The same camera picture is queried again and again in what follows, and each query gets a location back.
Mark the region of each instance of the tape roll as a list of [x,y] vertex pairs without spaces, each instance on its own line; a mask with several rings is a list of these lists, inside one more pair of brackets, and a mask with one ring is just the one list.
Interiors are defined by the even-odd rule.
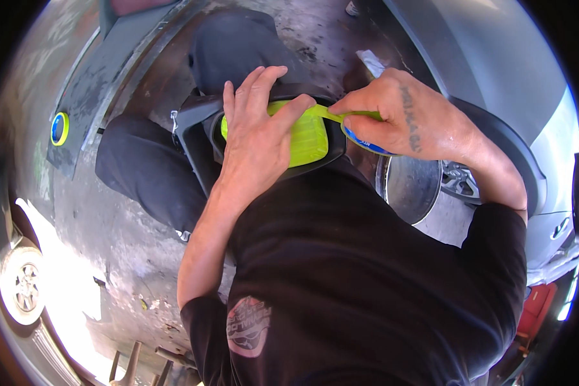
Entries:
[[[56,137],[56,131],[58,125],[62,121],[62,134],[60,138]],[[67,136],[69,135],[69,116],[63,112],[59,112],[56,114],[54,121],[52,123],[52,132],[50,134],[52,143],[54,146],[62,146],[67,141]]]

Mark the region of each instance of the red object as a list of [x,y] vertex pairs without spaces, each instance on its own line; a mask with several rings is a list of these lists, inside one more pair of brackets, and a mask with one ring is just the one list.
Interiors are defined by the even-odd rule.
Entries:
[[556,294],[557,285],[555,283],[541,284],[531,288],[532,292],[525,300],[519,326],[517,327],[517,340],[521,343],[519,350],[524,352],[524,356],[527,355],[530,343],[532,343],[540,330],[540,326],[545,321],[549,306]]

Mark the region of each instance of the car wheel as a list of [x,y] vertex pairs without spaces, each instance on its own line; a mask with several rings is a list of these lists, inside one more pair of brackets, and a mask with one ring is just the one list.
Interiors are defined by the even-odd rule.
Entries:
[[480,205],[479,188],[470,168],[453,161],[442,161],[441,190],[468,204]]
[[42,296],[41,251],[24,238],[0,264],[0,294],[11,317],[19,324],[35,323],[45,308]]

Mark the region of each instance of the car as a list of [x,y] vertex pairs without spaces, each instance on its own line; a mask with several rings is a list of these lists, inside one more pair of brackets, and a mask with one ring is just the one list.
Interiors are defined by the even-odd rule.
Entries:
[[[544,267],[555,256],[578,257],[579,242],[560,250],[574,234],[577,110],[553,51],[522,5],[516,0],[353,3],[397,47],[401,69],[447,97],[517,166],[528,195],[528,285],[545,282]],[[463,164],[443,160],[441,191],[480,204],[476,182]]]

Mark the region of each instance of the tattooed hand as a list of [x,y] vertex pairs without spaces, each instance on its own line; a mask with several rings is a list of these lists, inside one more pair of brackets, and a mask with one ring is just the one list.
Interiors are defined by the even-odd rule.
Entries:
[[347,94],[332,114],[378,111],[384,122],[349,115],[343,124],[358,138],[396,154],[467,163],[483,134],[444,96],[412,75],[388,69],[365,88]]

